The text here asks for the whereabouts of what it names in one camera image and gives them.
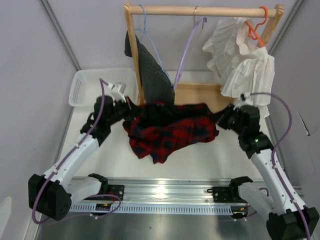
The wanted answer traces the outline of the purple hanger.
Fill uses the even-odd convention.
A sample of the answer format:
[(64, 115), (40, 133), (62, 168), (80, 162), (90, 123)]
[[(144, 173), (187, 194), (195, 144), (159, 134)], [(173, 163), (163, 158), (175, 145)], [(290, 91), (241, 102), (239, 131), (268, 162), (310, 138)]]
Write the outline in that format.
[(191, 30), (191, 33), (188, 37), (188, 40), (186, 42), (185, 48), (184, 48), (184, 52), (181, 56), (177, 71), (176, 71), (176, 75), (174, 78), (174, 83), (173, 83), (173, 90), (175, 91), (178, 87), (178, 83), (182, 77), (182, 74), (184, 72), (184, 66), (187, 62), (188, 59), (190, 59), (190, 57), (193, 54), (194, 51), (194, 46), (191, 47), (191, 44), (193, 42), (193, 39), (195, 38), (197, 29), (199, 27), (199, 25), (201, 25), (201, 29), (197, 35), (197, 37), (195, 38), (195, 43), (198, 41), (198, 39), (200, 38), (201, 33), (203, 32), (204, 26), (207, 23), (207, 17), (201, 17), (199, 20), (196, 21), (196, 12), (198, 9), (198, 5), (195, 6), (194, 11), (193, 11), (193, 28)]

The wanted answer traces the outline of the red plaid skirt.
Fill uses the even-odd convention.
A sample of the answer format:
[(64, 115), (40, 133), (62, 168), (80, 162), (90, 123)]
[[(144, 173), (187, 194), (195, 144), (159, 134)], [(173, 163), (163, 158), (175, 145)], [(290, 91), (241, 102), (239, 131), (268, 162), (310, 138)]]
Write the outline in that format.
[(151, 156), (163, 164), (175, 151), (196, 143), (212, 142), (223, 112), (212, 112), (205, 103), (168, 105), (159, 102), (133, 106), (135, 117), (122, 124), (134, 154)]

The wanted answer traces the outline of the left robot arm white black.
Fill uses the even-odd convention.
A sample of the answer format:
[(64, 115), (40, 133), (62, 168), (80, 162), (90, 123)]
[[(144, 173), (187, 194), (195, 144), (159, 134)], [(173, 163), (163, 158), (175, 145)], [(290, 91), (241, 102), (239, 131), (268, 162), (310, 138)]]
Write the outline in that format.
[(44, 223), (37, 220), (36, 213), (41, 213), (48, 219), (61, 221), (72, 205), (87, 198), (121, 201), (119, 196), (110, 193), (108, 179), (99, 174), (91, 173), (76, 183), (71, 183), (71, 180), (107, 139), (112, 125), (132, 117), (132, 106), (132, 101), (127, 96), (120, 99), (113, 99), (107, 95), (98, 97), (94, 111), (89, 114), (69, 152), (42, 175), (33, 174), (30, 177), (28, 203), (34, 223)]

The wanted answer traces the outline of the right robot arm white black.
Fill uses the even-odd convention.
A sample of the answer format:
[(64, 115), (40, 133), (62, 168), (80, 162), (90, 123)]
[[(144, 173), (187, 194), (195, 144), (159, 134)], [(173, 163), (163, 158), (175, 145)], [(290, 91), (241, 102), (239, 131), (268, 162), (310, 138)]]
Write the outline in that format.
[(263, 218), (273, 240), (302, 240), (311, 236), (320, 219), (315, 207), (308, 207), (292, 186), (269, 137), (260, 130), (260, 111), (248, 104), (229, 104), (221, 111), (218, 126), (238, 135), (240, 148), (259, 171), (268, 193), (253, 180), (238, 177), (230, 181), (228, 196), (245, 200)]

